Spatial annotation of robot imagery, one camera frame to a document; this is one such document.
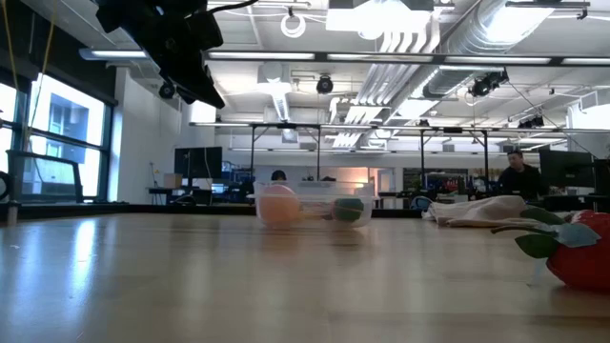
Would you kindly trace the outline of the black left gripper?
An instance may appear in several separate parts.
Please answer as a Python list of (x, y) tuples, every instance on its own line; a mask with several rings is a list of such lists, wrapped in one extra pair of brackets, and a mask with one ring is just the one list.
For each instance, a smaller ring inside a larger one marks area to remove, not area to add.
[(224, 107), (225, 102), (214, 87), (206, 66), (202, 65), (201, 49), (206, 40), (210, 15), (205, 11), (160, 15), (143, 11), (137, 17), (137, 44), (160, 67), (182, 69), (180, 87), (164, 71), (159, 72), (163, 84), (159, 96), (170, 100), (177, 94), (188, 104), (203, 102)]

